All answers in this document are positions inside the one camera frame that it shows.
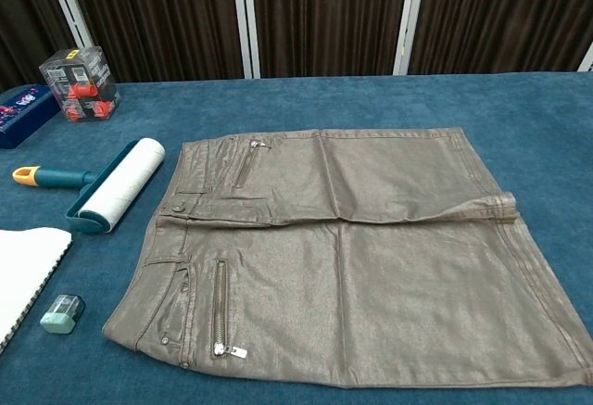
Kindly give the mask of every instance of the teal fabric surface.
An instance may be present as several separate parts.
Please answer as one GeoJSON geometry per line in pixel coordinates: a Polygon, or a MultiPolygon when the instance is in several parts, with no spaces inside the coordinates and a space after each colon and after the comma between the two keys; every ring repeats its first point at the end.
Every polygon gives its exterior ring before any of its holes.
{"type": "MultiPolygon", "coordinates": [[[[132,139],[167,156],[111,234],[74,235],[66,257],[0,355],[0,402],[593,403],[593,388],[353,389],[192,373],[121,348],[101,328],[125,291],[182,141],[316,128],[462,127],[593,332],[593,73],[132,83],[110,120],[55,116],[0,150],[0,229],[66,227],[76,191],[19,186],[25,165],[99,171],[132,139]],[[86,310],[71,335],[39,320],[58,294],[86,310]]],[[[0,250],[0,258],[18,258],[0,250]]]]}

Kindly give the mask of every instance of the metal frame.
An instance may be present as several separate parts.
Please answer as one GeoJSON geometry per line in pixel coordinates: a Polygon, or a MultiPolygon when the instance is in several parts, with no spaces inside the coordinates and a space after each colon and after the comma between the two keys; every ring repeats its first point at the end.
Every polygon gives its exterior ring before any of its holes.
{"type": "Polygon", "coordinates": [[[259,46],[256,11],[253,0],[234,0],[239,26],[239,42],[246,79],[259,78],[259,46]]]}
{"type": "Polygon", "coordinates": [[[593,71],[593,42],[589,46],[585,57],[583,57],[583,62],[581,62],[577,71],[593,71]]]}
{"type": "Polygon", "coordinates": [[[247,9],[247,28],[249,29],[249,46],[251,48],[251,68],[254,79],[259,79],[259,44],[255,3],[254,0],[245,0],[245,3],[247,9]]]}
{"type": "Polygon", "coordinates": [[[76,45],[79,48],[85,46],[92,46],[95,43],[89,33],[89,29],[84,21],[81,8],[78,5],[78,0],[57,0],[59,5],[62,7],[62,12],[66,18],[66,22],[72,33],[72,37],[76,41],[76,45]]]}
{"type": "Polygon", "coordinates": [[[241,43],[241,57],[243,58],[243,76],[245,79],[252,79],[253,70],[251,69],[251,51],[249,49],[245,0],[234,0],[234,6],[237,14],[237,25],[239,26],[239,42],[241,43]]]}
{"type": "Polygon", "coordinates": [[[394,76],[408,74],[421,1],[404,0],[401,22],[399,23],[399,34],[397,35],[396,58],[393,65],[394,76]]]}

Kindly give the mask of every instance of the lint roller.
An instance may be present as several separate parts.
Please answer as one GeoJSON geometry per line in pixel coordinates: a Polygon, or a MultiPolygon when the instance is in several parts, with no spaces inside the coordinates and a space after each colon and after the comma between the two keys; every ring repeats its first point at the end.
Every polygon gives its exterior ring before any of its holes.
{"type": "Polygon", "coordinates": [[[41,166],[21,167],[12,173],[17,183],[41,187],[81,188],[66,212],[71,231],[110,232],[165,158],[154,139],[132,141],[99,174],[41,166]]]}

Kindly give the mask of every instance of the brown curtain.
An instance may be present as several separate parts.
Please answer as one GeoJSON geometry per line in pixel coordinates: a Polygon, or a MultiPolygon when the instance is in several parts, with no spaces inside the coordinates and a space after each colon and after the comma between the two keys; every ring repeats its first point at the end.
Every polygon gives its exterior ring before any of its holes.
{"type": "Polygon", "coordinates": [[[242,78],[234,0],[78,0],[116,79],[242,78]]]}
{"type": "Polygon", "coordinates": [[[410,74],[576,70],[593,0],[422,0],[410,74]]]}
{"type": "Polygon", "coordinates": [[[404,0],[255,0],[262,77],[391,74],[404,0]]]}
{"type": "Polygon", "coordinates": [[[39,66],[75,46],[57,0],[0,0],[0,93],[44,82],[39,66]]]}

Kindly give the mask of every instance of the zipper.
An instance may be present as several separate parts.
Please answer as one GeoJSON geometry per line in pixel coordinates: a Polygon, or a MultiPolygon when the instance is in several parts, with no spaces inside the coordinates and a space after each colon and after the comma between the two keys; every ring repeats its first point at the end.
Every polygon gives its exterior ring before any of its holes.
{"type": "Polygon", "coordinates": [[[214,310],[213,310],[213,334],[214,345],[212,353],[214,357],[232,356],[244,359],[247,357],[247,350],[227,345],[226,341],[226,316],[227,316],[227,294],[228,294],[228,275],[226,261],[219,259],[216,262],[216,271],[214,273],[214,310]]]}
{"type": "Polygon", "coordinates": [[[233,187],[240,189],[245,185],[247,181],[247,176],[249,176],[249,172],[251,171],[251,167],[253,166],[253,161],[255,161],[255,157],[260,147],[271,148],[260,139],[252,139],[251,141],[249,141],[249,149],[247,150],[245,158],[243,159],[243,164],[241,165],[241,169],[239,170],[237,179],[234,181],[233,187]]]}

